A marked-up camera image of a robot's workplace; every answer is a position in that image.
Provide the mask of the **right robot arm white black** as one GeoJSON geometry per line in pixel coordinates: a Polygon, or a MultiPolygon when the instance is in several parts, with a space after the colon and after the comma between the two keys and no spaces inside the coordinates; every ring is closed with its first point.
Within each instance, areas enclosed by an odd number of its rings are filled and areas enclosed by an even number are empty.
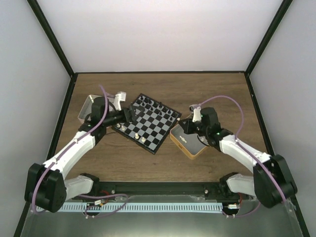
{"type": "Polygon", "coordinates": [[[296,183],[283,156],[272,156],[241,141],[220,125],[214,108],[191,110],[188,118],[179,120],[184,133],[204,137],[208,146],[231,156],[252,172],[252,176],[239,173],[226,176],[225,183],[219,187],[223,198],[243,193],[256,197],[266,208],[272,208],[297,194],[296,183]]]}

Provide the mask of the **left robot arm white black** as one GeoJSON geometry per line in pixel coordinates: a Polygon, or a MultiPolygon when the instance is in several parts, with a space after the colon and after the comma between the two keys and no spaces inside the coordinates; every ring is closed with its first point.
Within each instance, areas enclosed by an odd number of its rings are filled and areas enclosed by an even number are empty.
{"type": "Polygon", "coordinates": [[[83,173],[69,180],[66,177],[83,155],[106,135],[107,127],[136,121],[144,111],[140,106],[119,108],[119,105],[104,96],[95,98],[74,138],[55,156],[29,168],[25,201],[31,203],[34,213],[38,213],[37,207],[57,212],[65,201],[80,195],[89,199],[100,196],[100,180],[96,176],[83,173]]]}

